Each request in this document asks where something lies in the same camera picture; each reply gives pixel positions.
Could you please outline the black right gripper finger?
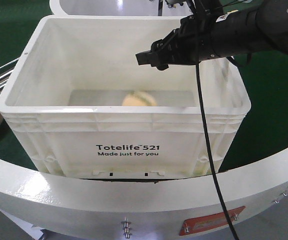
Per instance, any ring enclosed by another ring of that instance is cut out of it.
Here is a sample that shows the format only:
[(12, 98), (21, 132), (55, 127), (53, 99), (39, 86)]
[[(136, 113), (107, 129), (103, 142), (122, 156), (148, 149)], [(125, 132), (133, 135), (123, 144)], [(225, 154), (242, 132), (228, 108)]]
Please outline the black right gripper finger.
[(156, 63), (156, 68), (159, 70), (159, 71), (164, 71), (164, 70), (166, 70), (166, 69), (168, 69), (169, 68), (169, 65), (168, 65), (168, 63), (166, 63), (166, 62), (157, 62)]
[(157, 66), (159, 64), (159, 57), (156, 52), (143, 51), (135, 54), (138, 65)]

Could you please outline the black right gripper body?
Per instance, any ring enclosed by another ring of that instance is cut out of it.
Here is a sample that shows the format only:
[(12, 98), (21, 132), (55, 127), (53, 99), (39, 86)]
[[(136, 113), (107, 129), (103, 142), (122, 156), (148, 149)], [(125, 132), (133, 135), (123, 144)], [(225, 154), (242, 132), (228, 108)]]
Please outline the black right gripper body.
[(195, 65), (200, 60), (196, 57), (196, 48), (202, 56), (201, 43), (197, 38), (204, 34), (204, 21), (190, 15), (180, 20), (180, 27), (172, 30), (165, 38), (151, 45), (150, 64), (152, 66)]

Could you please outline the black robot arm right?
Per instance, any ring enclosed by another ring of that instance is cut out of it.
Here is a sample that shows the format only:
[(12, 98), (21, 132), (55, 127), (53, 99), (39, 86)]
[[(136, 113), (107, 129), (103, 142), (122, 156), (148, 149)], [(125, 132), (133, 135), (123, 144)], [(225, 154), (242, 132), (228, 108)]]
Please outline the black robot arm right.
[(136, 54), (139, 65), (163, 71), (170, 65), (277, 50), (288, 54), (288, 0), (264, 0), (260, 5), (224, 13), (218, 0), (187, 1), (192, 15), (180, 27)]

